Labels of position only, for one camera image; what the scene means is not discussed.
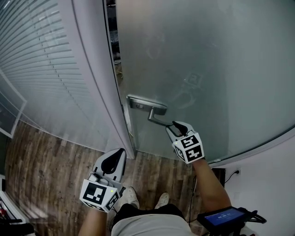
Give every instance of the person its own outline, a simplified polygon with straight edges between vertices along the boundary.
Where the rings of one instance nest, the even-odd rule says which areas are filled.
[[[202,203],[207,212],[230,207],[230,199],[214,175],[205,159],[192,163],[197,186]],[[124,191],[127,203],[114,217],[112,236],[194,236],[189,224],[185,221],[181,211],[173,204],[168,204],[169,195],[161,195],[158,204],[153,210],[139,210],[139,202],[132,187]],[[79,236],[105,236],[105,212],[90,209],[79,232]],[[244,227],[241,235],[255,236],[255,232]]]

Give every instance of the fiducial marker cube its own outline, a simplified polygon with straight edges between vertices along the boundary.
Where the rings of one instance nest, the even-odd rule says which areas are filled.
[[[119,200],[119,191],[117,188],[84,179],[80,200],[88,207],[109,212]]]
[[[203,145],[198,133],[172,143],[177,156],[186,164],[203,158]]]

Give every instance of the window blinds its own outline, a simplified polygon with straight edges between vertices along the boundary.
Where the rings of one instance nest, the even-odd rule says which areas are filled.
[[[0,8],[0,68],[27,100],[22,119],[91,148],[116,147],[79,71],[57,0],[6,3]]]

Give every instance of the black cable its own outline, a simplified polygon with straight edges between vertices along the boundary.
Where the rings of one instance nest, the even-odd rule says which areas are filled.
[[[190,222],[192,223],[192,222],[194,222],[194,221],[196,221],[198,218],[196,218],[196,219],[193,219],[193,220],[191,220]]]
[[[203,234],[202,236],[205,236],[205,235],[207,235],[207,234],[209,234],[210,232],[207,232],[207,233],[205,233],[205,234]]]
[[[116,214],[118,213],[114,207],[112,208],[112,210],[113,210]]]
[[[194,179],[193,179],[193,193],[192,193],[192,198],[190,200],[190,206],[189,206],[189,226],[190,226],[190,217],[191,217],[191,210],[192,210],[192,203],[193,203],[193,198],[194,198],[194,189],[195,189],[195,182],[196,182],[197,176],[195,175]]]
[[[118,214],[118,212],[116,211],[116,209],[113,207],[112,210],[116,213],[116,215]],[[110,221],[110,224],[109,224],[109,231],[110,233],[112,232],[112,224],[114,223],[114,219],[116,217],[116,215],[113,217],[113,219]]]
[[[240,171],[235,171],[234,173],[232,173],[231,176],[227,179],[227,181],[225,181],[225,183],[228,182],[234,174],[238,174],[238,173],[240,173]]]

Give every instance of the lever handle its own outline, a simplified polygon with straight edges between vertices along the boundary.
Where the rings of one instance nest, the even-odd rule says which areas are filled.
[[[148,121],[153,122],[155,124],[162,125],[162,126],[171,126],[171,125],[173,125],[173,123],[167,123],[167,122],[158,120],[157,118],[155,118],[154,113],[155,113],[154,107],[152,107],[149,114],[148,114],[148,118],[147,118]]]

